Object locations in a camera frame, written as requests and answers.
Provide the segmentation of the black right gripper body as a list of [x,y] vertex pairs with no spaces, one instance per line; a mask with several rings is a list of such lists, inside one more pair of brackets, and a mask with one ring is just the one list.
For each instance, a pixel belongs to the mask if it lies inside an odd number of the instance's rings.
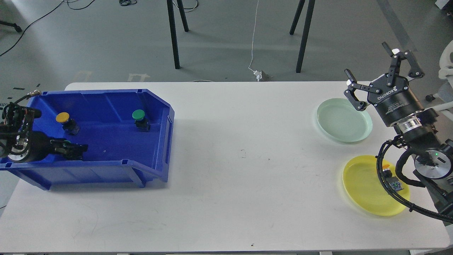
[[386,126],[393,126],[401,119],[424,110],[405,77],[396,76],[391,86],[388,86],[387,76],[382,74],[371,85],[374,90],[380,89],[381,92],[369,93],[368,102],[375,107]]

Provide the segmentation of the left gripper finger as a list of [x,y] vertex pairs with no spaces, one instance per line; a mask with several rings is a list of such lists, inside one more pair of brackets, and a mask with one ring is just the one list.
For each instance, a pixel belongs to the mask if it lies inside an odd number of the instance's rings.
[[68,161],[81,161],[83,159],[84,152],[56,152],[54,155],[58,155]]
[[83,155],[88,150],[87,144],[72,143],[69,140],[50,140],[52,153],[60,155]]

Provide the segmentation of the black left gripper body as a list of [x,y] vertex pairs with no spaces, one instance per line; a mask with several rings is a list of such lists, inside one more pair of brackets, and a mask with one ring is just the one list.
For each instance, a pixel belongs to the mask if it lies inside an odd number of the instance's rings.
[[43,132],[32,132],[29,142],[31,143],[25,154],[14,155],[15,163],[41,161],[52,152],[50,137]]

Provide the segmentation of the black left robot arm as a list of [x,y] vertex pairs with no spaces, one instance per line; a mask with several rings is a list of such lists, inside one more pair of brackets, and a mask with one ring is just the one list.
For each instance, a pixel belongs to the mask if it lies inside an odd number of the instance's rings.
[[44,132],[33,131],[36,118],[42,116],[37,108],[19,105],[19,102],[39,96],[35,90],[25,96],[9,102],[1,114],[1,158],[8,158],[13,163],[38,162],[50,154],[61,155],[66,160],[82,160],[87,152],[87,144],[72,143],[65,138],[49,137]]

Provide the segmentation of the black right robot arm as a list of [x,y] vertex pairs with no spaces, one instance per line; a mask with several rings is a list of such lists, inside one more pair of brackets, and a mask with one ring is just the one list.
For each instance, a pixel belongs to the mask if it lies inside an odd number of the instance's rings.
[[[391,49],[386,42],[382,46],[391,57],[388,72],[363,85],[346,68],[348,80],[344,95],[356,111],[372,105],[385,125],[397,133],[382,144],[376,156],[377,176],[388,195],[409,211],[452,223],[452,192],[435,183],[452,175],[452,140],[444,143],[438,140],[437,111],[424,108],[409,88],[411,80],[424,77],[412,52]],[[393,177],[426,188],[439,200],[440,211],[425,209],[403,198],[390,183]]]

